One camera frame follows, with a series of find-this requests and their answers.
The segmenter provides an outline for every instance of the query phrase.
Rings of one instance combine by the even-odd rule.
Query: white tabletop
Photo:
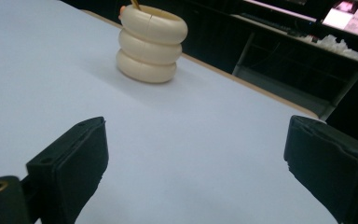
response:
[[[303,112],[187,58],[123,76],[119,29],[54,0],[0,0],[0,176],[104,116],[110,161],[76,223],[335,223],[283,160]]]

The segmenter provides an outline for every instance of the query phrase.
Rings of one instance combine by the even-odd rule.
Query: screen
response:
[[[358,0],[337,1],[322,24],[358,35]]]
[[[316,22],[325,11],[326,1],[321,0],[243,0],[306,21]]]

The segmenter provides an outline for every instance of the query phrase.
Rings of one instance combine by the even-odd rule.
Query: white table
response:
[[[53,0],[0,0],[0,176],[104,116],[110,162],[77,223],[335,223],[283,160],[290,105],[188,58],[150,85],[119,29]]]

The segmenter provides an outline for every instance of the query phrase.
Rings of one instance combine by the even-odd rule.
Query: stacked ring pen holder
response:
[[[128,77],[161,83],[173,78],[181,43],[187,36],[186,23],[164,10],[127,6],[121,13],[123,29],[118,42],[117,66]]]

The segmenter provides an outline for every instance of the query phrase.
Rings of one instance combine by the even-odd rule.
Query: cream ceramic container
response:
[[[121,13],[123,29],[118,42],[117,66],[125,75],[143,82],[160,83],[173,78],[187,25],[172,13],[132,5]]]

